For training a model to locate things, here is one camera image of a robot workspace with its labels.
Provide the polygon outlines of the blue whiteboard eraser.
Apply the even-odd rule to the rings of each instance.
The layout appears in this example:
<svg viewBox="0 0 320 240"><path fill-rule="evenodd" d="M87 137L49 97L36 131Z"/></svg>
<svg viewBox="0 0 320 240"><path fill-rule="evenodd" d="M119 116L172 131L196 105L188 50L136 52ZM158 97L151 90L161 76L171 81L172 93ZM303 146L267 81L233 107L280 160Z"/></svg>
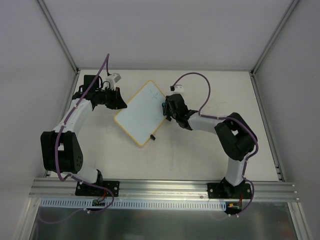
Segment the blue whiteboard eraser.
<svg viewBox="0 0 320 240"><path fill-rule="evenodd" d="M166 103L166 102L163 102L163 103L161 104L161 107L162 107L162 114L163 114L164 116L166 116L166 115L167 115L167 114L166 114L167 103Z"/></svg>

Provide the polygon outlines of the yellow-framed whiteboard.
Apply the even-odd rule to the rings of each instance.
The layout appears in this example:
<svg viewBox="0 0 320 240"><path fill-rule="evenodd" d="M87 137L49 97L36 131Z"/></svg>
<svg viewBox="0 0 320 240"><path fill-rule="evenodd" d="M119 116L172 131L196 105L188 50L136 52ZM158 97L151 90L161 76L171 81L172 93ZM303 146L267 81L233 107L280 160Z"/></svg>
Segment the yellow-framed whiteboard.
<svg viewBox="0 0 320 240"><path fill-rule="evenodd" d="M164 102L161 89L149 80L127 103L127 108L121 109L113 119L139 147L144 147L166 118Z"/></svg>

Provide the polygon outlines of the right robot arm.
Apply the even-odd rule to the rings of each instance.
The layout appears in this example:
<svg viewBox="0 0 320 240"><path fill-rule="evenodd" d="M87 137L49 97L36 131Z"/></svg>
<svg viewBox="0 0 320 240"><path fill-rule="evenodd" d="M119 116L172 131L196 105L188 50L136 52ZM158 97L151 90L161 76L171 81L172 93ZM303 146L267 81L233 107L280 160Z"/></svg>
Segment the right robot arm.
<svg viewBox="0 0 320 240"><path fill-rule="evenodd" d="M240 184L245 181L247 162L259 150L258 138L244 119L237 112L224 117L200 114L197 110L188 109L178 93L165 97L162 111L164 116L174 119L183 129L217 135L228 156L223 192L228 198L239 195L242 191Z"/></svg>

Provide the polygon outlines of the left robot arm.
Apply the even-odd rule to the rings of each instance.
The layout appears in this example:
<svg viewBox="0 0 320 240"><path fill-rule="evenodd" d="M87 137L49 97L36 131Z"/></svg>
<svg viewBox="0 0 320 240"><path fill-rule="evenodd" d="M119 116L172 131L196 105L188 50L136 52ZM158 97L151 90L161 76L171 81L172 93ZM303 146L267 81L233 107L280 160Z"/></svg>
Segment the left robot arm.
<svg viewBox="0 0 320 240"><path fill-rule="evenodd" d="M63 180L71 177L86 182L86 189L94 196L104 191L102 173L84 164L77 135L95 107L101 105L111 110L127 108L120 88L116 86L120 79L118 73L107 74L105 80L101 76L86 74L61 122L40 136L45 170L55 172Z"/></svg>

